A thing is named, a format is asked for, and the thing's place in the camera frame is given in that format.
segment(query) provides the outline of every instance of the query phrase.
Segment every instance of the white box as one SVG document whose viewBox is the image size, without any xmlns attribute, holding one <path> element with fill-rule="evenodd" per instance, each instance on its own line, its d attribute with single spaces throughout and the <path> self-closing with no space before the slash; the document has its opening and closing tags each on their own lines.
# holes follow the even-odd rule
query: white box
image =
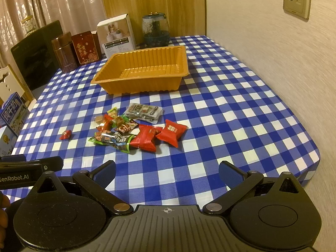
<svg viewBox="0 0 336 252">
<path fill-rule="evenodd" d="M 101 21 L 97 25 L 100 46 L 109 59 L 113 54 L 136 49 L 128 14 Z"/>
<path fill-rule="evenodd" d="M 2 127 L 0 129 L 0 156 L 11 155 L 16 140 L 16 135 L 9 129 L 8 126 Z"/>
</svg>

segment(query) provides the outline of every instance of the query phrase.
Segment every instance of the chair back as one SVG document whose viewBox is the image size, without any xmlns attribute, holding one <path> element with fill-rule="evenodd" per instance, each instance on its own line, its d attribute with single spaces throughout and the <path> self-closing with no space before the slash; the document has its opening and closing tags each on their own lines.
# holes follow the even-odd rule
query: chair back
<svg viewBox="0 0 336 252">
<path fill-rule="evenodd" d="M 0 69 L 0 98 L 6 101 L 9 96 L 17 92 L 20 97 L 23 96 L 25 90 L 16 79 L 10 65 Z"/>
</svg>

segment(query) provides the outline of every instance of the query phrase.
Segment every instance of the wrapped candy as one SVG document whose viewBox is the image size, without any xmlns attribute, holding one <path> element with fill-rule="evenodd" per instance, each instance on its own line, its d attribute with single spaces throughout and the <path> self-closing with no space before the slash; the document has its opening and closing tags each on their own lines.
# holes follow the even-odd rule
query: wrapped candy
<svg viewBox="0 0 336 252">
<path fill-rule="evenodd" d="M 67 130 L 65 132 L 62 133 L 61 137 L 59 138 L 60 140 L 64 140 L 64 139 L 70 139 L 72 135 L 72 131 L 71 130 Z"/>
<path fill-rule="evenodd" d="M 117 117 L 115 120 L 114 120 L 114 123 L 115 123 L 115 126 L 119 127 L 120 125 L 126 123 L 126 122 L 129 122 L 129 118 L 127 116 L 125 116 L 124 114 Z"/>
<path fill-rule="evenodd" d="M 118 117 L 118 108 L 113 107 L 111 110 L 107 111 L 107 114 L 113 119 L 116 119 Z"/>
<path fill-rule="evenodd" d="M 100 114 L 100 115 L 94 117 L 94 121 L 95 121 L 95 123 L 97 123 L 97 124 L 101 124 L 101 123 L 103 123 L 103 121 L 104 121 L 104 115 Z"/>
<path fill-rule="evenodd" d="M 154 140 L 155 136 L 162 131 L 162 127 L 139 124 L 139 129 L 140 132 L 136 138 L 130 142 L 130 145 L 142 150 L 156 152 Z"/>
<path fill-rule="evenodd" d="M 110 117 L 109 115 L 105 114 L 103 116 L 102 122 L 96 127 L 96 129 L 100 132 L 103 132 L 105 130 L 110 130 L 112 129 L 113 126 L 113 118 Z"/>
<path fill-rule="evenodd" d="M 129 122 L 125 122 L 124 124 L 120 125 L 116 131 L 121 133 L 128 133 L 130 130 L 133 130 L 135 127 L 137 127 L 139 123 L 135 122 L 133 119 L 131 119 Z"/>
<path fill-rule="evenodd" d="M 166 119 L 166 126 L 156 137 L 178 148 L 177 140 L 182 136 L 188 127 Z"/>
</svg>

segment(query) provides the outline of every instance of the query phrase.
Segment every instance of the finger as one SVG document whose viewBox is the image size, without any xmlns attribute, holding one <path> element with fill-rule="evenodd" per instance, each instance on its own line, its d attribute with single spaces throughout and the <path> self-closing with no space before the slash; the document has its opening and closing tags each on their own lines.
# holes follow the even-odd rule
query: finger
<svg viewBox="0 0 336 252">
<path fill-rule="evenodd" d="M 8 216 L 6 211 L 0 208 L 0 226 L 3 228 L 7 228 L 8 226 Z"/>
<path fill-rule="evenodd" d="M 1 205 L 0 207 L 1 208 L 4 208 L 4 207 L 9 207 L 10 206 L 10 200 L 8 199 L 8 197 L 6 195 L 3 195 L 2 196 L 2 202 L 1 202 Z"/>
<path fill-rule="evenodd" d="M 6 230 L 0 227 L 0 248 L 4 248 L 4 240 L 6 238 Z"/>
</svg>

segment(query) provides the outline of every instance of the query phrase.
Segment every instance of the blue and white checkered tablecloth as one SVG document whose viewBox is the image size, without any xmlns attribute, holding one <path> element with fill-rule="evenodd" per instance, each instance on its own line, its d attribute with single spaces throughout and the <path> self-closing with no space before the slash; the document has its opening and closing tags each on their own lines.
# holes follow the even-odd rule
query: blue and white checkered tablecloth
<svg viewBox="0 0 336 252">
<path fill-rule="evenodd" d="M 222 195 L 227 187 L 218 164 L 232 162 L 244 171 L 277 177 L 291 171 L 305 184 L 314 174 L 320 153 L 297 117 L 246 65 L 205 36 L 172 38 L 187 48 L 189 75 L 175 92 L 108 95 L 90 81 L 106 59 L 77 70 L 56 73 L 32 110 L 13 154 L 27 160 L 61 156 L 68 176 L 115 160 L 117 176 L 106 188 L 131 203 L 199 204 Z M 130 102 L 164 108 L 166 119 L 189 128 L 179 148 L 157 140 L 157 152 L 131 154 L 88 142 L 96 131 L 94 115 L 114 106 L 123 113 Z M 73 138 L 61 141 L 65 130 Z M 29 188 L 4 191 L 11 201 Z"/>
</svg>

